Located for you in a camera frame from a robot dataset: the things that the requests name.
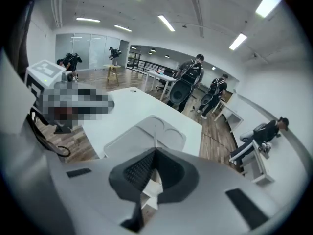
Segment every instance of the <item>white ceiling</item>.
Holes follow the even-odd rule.
[[[114,28],[118,24],[130,28],[133,36],[140,36],[147,29],[151,34],[167,32],[157,17],[163,14],[175,28],[173,34],[195,39],[203,36],[208,48],[223,45],[229,51],[238,34],[246,34],[247,40],[234,54],[247,65],[308,58],[301,29],[283,2],[262,19],[255,14],[262,0],[197,1],[198,4],[193,0],[63,0],[62,20],[64,26],[90,26],[89,22],[77,22],[76,17],[99,19],[97,26]],[[41,7],[52,23],[50,0],[42,0]]]

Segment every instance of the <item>glass partition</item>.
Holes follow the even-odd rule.
[[[89,69],[89,49],[91,34],[74,34],[73,53],[77,53],[82,59],[82,63],[77,63],[76,70]]]
[[[89,51],[89,69],[102,69],[104,64],[104,48],[107,37],[91,35]]]
[[[74,34],[59,34],[55,40],[55,62],[63,59],[66,54],[73,52]]]

